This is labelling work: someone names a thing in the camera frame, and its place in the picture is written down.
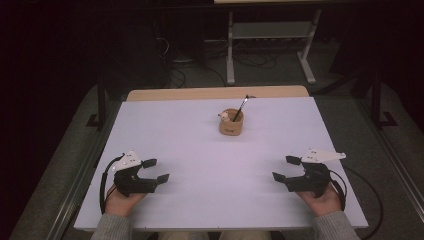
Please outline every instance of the metal frame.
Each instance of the metal frame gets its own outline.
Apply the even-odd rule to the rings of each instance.
[[[393,149],[392,145],[390,144],[389,140],[384,134],[384,131],[381,130],[381,127],[375,124],[375,121],[373,119],[369,118],[368,112],[370,111],[370,109],[368,109],[368,107],[363,101],[357,101],[357,104],[362,114],[364,115],[364,119],[367,121],[368,125],[370,126],[370,129],[372,130],[376,138],[381,143],[382,147],[384,148],[384,151],[387,153],[387,157],[389,158],[390,162],[393,165],[394,173],[396,177],[399,179],[400,185],[405,190],[405,193],[408,196],[409,200],[411,201],[411,204],[415,208],[415,211],[417,212],[421,221],[424,223],[423,194],[421,193],[420,189],[418,189],[417,185],[412,180],[411,176],[409,175],[408,171],[406,170],[405,166],[402,163],[402,159]]]
[[[316,80],[307,57],[321,12],[321,9],[317,9],[312,21],[277,23],[234,23],[233,12],[230,12],[228,20],[227,84],[235,85],[233,39],[251,38],[306,38],[306,44],[303,50],[297,53],[297,56],[307,82],[315,84]]]
[[[116,116],[118,115],[118,111],[121,107],[121,102],[110,102],[108,105],[107,109],[104,108],[105,112],[107,110],[107,116],[105,112],[102,113],[105,114],[105,116],[102,117],[104,118],[102,128],[101,130],[98,129],[98,135],[91,144],[93,147],[85,156],[83,164],[80,166],[78,173],[75,176],[71,189],[60,206],[59,213],[46,237],[48,240],[62,238],[74,214],[78,211],[80,204],[84,200],[85,191],[88,189],[92,175],[94,174],[94,172],[90,173],[90,171],[92,171],[93,166],[95,166],[103,152],[103,148],[106,145],[113,123],[115,122]]]

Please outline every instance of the table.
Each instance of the table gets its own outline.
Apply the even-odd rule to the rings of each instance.
[[[238,108],[246,94],[257,98],[243,108],[241,135],[221,135],[217,114]],[[137,230],[310,227],[309,209],[272,176],[273,171],[303,175],[284,156],[302,156],[309,147],[334,151],[314,99],[301,86],[133,91],[122,104],[74,227],[96,228],[101,173],[129,149],[141,159],[158,159],[140,177],[170,173],[169,181],[134,209],[130,217]],[[340,162],[327,166],[347,183],[345,212],[351,224],[366,227]]]
[[[264,2],[302,2],[290,0],[215,0],[215,3],[264,3]],[[228,23],[228,54],[227,54],[227,84],[235,84],[233,63],[233,39],[258,39],[258,38],[305,38],[305,46],[297,53],[303,73],[309,84],[315,84],[316,80],[307,61],[309,49],[314,39],[315,31],[321,9],[317,9],[311,21],[296,22],[254,22],[235,23],[233,12],[229,14]]]

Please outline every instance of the white tag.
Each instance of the white tag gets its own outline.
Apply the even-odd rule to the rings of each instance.
[[[117,172],[123,169],[138,166],[140,164],[140,158],[137,156],[134,150],[130,150],[118,162],[113,165],[112,171]]]
[[[323,163],[343,158],[346,158],[346,154],[344,153],[328,152],[320,149],[311,149],[306,153],[304,157],[302,157],[302,162]]]

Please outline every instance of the metal stand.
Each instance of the metal stand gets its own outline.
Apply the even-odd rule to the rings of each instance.
[[[102,127],[106,121],[106,94],[103,86],[103,76],[100,74],[97,78],[97,103],[98,103],[98,114],[92,114],[88,120],[87,127],[97,127],[97,131],[102,130]]]
[[[256,38],[306,38],[305,47],[302,51],[298,52],[297,55],[308,83],[316,83],[312,70],[309,67],[307,57],[315,36],[320,15],[321,9],[318,9],[315,11],[312,21],[234,23],[233,13],[230,12],[228,20],[227,84],[235,84],[233,39]]]
[[[372,100],[371,100],[371,120],[378,129],[384,126],[397,126],[396,121],[389,112],[383,112],[387,121],[380,120],[380,105],[381,105],[381,80],[378,71],[375,71],[375,77],[372,84]]]

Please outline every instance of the pen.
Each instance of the pen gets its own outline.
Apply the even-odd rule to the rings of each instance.
[[[247,102],[247,99],[249,99],[249,95],[246,95],[246,98],[244,99],[243,103],[241,104],[239,110],[237,111],[236,116],[233,119],[233,122],[235,122],[238,115],[240,115],[241,109],[243,108],[244,104]]]

